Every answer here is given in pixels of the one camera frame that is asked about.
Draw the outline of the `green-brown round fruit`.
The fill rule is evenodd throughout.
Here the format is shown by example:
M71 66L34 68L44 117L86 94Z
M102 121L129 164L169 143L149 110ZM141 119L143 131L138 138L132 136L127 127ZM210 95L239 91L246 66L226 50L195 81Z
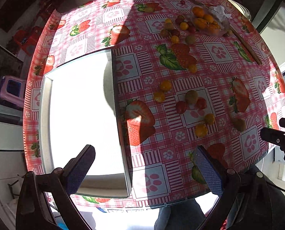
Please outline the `green-brown round fruit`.
M187 104L195 105L198 100L198 93L195 90L189 90L185 94L185 101Z

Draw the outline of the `yellow cherry tomato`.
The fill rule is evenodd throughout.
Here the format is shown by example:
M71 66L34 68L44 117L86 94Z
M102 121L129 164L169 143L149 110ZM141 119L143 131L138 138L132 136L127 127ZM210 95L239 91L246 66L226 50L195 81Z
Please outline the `yellow cherry tomato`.
M168 92L172 89L172 83L169 80L163 80L160 83L159 88L163 92Z
M180 42L180 38L179 38L178 36L176 36L176 35L173 35L173 36L171 37L171 42L172 42L173 44L178 44L178 43Z

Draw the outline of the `white rectangular tray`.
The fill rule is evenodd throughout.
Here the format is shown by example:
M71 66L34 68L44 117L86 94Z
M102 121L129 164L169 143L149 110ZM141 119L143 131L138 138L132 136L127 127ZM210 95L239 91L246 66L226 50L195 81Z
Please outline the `white rectangular tray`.
M71 60L43 77L39 142L44 171L64 167L91 145L95 160L78 189L81 195L127 198L132 181L125 156L110 49Z

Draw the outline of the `red cherry tomato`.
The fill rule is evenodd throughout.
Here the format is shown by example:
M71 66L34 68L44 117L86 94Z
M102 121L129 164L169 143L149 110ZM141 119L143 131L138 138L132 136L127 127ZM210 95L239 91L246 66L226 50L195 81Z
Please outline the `red cherry tomato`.
M183 114L187 110L187 103L185 101L178 101L175 108L178 114Z

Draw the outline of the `purple plastic stool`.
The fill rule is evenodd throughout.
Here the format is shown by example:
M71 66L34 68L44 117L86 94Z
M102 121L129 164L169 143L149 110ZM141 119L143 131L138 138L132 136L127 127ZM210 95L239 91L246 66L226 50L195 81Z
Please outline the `purple plastic stool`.
M9 102L17 108L23 108L26 80L14 76L0 78L0 103Z

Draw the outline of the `pink strawberry tablecloth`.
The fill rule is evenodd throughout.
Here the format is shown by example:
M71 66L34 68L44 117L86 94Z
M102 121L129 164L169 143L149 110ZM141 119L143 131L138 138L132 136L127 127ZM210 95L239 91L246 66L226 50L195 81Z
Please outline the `pink strawberry tablecloth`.
M258 133L279 128L285 117L283 75L261 35L228 0L196 0L223 6L228 21L250 44L258 65L239 39L208 36L198 30L196 42L185 45L192 31L191 5L181 0L93 0L69 12L54 10L37 43L24 101L23 143L28 170L43 174L39 112L43 76L86 53L110 49L116 56L121 110L136 106L147 122L137 128L122 119L129 167L144 179L134 183L127 199L76 196L83 204L106 208L159 207L203 195L191 175L189 154L204 144L226 167L244 170L257 163L270 145ZM180 38L178 44L171 37ZM163 80L172 83L160 90ZM195 105L183 114L176 103L189 90Z

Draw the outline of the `long wooden spoon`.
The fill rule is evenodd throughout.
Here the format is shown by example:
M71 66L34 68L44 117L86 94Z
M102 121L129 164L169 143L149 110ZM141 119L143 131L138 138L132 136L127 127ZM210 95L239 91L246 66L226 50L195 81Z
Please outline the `long wooden spoon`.
M224 16L222 14L219 14L214 9L212 9L212 8L210 8L210 7L204 5L203 3L200 3L200 2L198 2L196 0L188 0L188 1L194 3L194 5L202 7L204 10L210 12L213 15L213 17L218 21L219 26L221 27L220 29L218 29L218 31L219 31L218 35L224 35L228 31L231 31L237 37L237 39L239 39L241 44L243 44L243 46L246 48L246 50L250 53L250 55L252 56L254 61L258 65L262 65L261 60L259 59L259 57L255 53L255 51L252 49L250 44L248 44L245 41L245 39L239 33L236 32L236 30L230 25L230 23L229 23L229 21L228 21L226 16Z

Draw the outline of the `crumpled white tissue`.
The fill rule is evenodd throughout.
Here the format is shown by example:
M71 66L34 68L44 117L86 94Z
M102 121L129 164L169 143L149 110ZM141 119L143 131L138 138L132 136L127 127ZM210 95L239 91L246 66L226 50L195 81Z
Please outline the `crumpled white tissue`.
M210 9L215 12L216 17L219 19L219 21L231 19L231 14L225 13L225 9L223 6L211 6Z

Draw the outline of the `glass fruit bowl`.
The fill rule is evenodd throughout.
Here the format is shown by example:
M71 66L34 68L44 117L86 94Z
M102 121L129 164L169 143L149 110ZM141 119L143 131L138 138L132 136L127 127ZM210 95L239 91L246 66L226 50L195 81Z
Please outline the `glass fruit bowl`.
M192 8L190 10L191 11L190 12L190 21L192 22L194 27L198 31L200 31L200 32L202 32L208 36L215 36L215 37L224 36L224 35L218 35L218 32L219 32L218 29L220 29L221 27L219 26L218 21L213 17L213 15L210 12L203 9L205 12L205 15L203 18L196 18L194 16L194 14L192 13L192 9L196 6L197 5L192 6Z

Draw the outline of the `orange kumquat in bowl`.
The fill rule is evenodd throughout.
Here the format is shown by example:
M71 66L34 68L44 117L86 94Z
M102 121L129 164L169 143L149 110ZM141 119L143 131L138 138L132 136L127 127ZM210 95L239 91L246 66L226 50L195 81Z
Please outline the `orange kumquat in bowl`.
M192 9L192 13L196 18L203 18L205 15L203 8L197 6Z

